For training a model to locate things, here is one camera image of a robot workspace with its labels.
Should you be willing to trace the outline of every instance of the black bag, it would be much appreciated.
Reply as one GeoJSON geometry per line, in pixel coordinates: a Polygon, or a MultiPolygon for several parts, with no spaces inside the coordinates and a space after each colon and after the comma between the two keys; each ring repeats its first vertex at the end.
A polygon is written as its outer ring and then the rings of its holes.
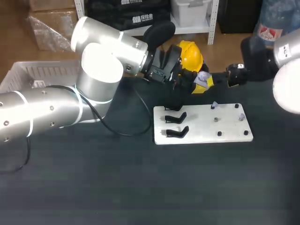
{"type": "Polygon", "coordinates": [[[89,0],[86,7],[88,13],[113,13],[167,6],[169,0],[89,0]]]}
{"type": "Polygon", "coordinates": [[[114,13],[92,11],[88,13],[88,16],[117,30],[129,30],[171,20],[168,6],[114,13]]]}

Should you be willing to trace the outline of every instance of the yellow hard hat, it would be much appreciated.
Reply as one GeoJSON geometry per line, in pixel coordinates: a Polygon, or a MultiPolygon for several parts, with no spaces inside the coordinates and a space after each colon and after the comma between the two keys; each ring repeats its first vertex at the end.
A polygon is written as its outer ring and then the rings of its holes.
{"type": "Polygon", "coordinates": [[[203,56],[195,42],[181,41],[179,47],[182,48],[182,68],[199,72],[203,65],[203,56]]]}

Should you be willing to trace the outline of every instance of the black tablecloth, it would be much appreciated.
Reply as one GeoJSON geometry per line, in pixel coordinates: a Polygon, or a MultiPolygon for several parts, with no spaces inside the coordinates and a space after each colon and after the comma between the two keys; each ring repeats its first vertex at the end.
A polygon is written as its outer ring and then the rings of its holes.
{"type": "MultiPolygon", "coordinates": [[[[124,132],[147,125],[122,81],[105,118],[124,132]]],[[[149,107],[161,84],[136,84],[149,107]]],[[[300,116],[285,112],[272,81],[212,88],[186,105],[241,103],[254,134],[246,143],[159,146],[152,132],[118,137],[100,123],[32,137],[30,163],[0,177],[0,224],[291,225],[298,223],[300,116]]],[[[20,164],[25,140],[0,146],[0,166],[20,164]]]]}

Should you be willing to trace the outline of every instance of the metal bolt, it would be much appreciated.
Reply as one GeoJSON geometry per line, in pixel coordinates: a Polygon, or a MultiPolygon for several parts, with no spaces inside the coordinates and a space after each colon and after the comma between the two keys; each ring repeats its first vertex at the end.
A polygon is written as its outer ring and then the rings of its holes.
{"type": "Polygon", "coordinates": [[[242,114],[239,116],[239,121],[244,121],[245,117],[246,117],[245,114],[242,113],[242,114]]]}

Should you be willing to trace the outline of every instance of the white container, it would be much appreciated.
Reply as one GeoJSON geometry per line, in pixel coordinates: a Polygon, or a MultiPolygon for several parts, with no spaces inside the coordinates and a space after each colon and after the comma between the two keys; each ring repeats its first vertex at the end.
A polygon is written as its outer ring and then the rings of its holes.
{"type": "Polygon", "coordinates": [[[181,27],[203,25],[211,0],[171,0],[172,15],[181,27]]]}

